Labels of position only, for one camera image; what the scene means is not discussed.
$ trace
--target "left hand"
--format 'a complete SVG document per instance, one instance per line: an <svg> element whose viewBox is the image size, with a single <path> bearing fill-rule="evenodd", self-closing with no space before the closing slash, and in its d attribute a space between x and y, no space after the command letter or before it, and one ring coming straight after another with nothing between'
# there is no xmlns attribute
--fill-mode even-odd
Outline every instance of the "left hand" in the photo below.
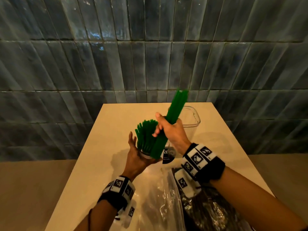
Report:
<svg viewBox="0 0 308 231"><path fill-rule="evenodd" d="M130 146L126 165L123 176L128 177L131 181L133 181L139 174L141 174L146 167L149 165L158 162L156 159L145 159L140 155L140 151L136 148L137 137L135 136L133 139L133 133L129 133L128 144Z"/></svg>

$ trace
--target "floor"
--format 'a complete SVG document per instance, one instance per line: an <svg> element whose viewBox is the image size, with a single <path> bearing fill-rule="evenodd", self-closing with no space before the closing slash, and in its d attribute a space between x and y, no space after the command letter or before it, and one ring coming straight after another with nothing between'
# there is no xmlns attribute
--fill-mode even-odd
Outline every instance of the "floor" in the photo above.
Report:
<svg viewBox="0 0 308 231"><path fill-rule="evenodd" d="M308 223L308 154L249 157L275 196ZM44 231L75 163L0 163L0 230Z"/></svg>

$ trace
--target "right hand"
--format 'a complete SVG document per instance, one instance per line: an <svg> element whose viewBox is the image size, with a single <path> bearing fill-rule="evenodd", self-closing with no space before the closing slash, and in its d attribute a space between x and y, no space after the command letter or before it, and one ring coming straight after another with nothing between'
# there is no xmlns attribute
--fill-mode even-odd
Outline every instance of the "right hand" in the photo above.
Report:
<svg viewBox="0 0 308 231"><path fill-rule="evenodd" d="M158 121L154 137L157 137L162 129L164 129L166 137L174 145L175 149L184 155L187 149L190 147L191 142L188 140L185 133L182 120L178 118L174 125L171 125L160 113L155 114Z"/></svg>

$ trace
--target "hand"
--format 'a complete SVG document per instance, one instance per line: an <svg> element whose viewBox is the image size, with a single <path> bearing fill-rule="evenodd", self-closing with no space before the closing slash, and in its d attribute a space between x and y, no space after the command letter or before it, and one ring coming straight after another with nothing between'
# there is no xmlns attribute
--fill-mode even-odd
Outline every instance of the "hand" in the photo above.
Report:
<svg viewBox="0 0 308 231"><path fill-rule="evenodd" d="M149 165L158 162L156 159L145 159L140 155L140 151L136 148L137 137L133 139L133 133L129 133L128 144L130 146L129 152L127 154L127 160L123 176L128 177L131 182L141 174L146 167Z"/></svg>
<svg viewBox="0 0 308 231"><path fill-rule="evenodd" d="M191 145L191 142L187 138L182 120L178 118L176 123L171 125L160 113L156 113L155 116L158 121L158 125L156 126L156 130L152 135L157 137L160 131L164 129L166 137L174 145L175 149L181 155L184 155Z"/></svg>

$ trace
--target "wristband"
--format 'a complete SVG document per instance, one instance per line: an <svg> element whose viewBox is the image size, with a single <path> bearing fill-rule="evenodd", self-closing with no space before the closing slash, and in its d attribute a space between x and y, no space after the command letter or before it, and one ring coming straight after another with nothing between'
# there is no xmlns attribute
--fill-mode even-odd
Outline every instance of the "wristband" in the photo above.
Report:
<svg viewBox="0 0 308 231"><path fill-rule="evenodd" d="M195 181L208 183L221 178L225 163L204 145L192 143L183 156L182 167Z"/></svg>
<svg viewBox="0 0 308 231"><path fill-rule="evenodd" d="M97 202L107 200L117 211L125 210L135 193L135 187L128 177L118 176L103 190Z"/></svg>

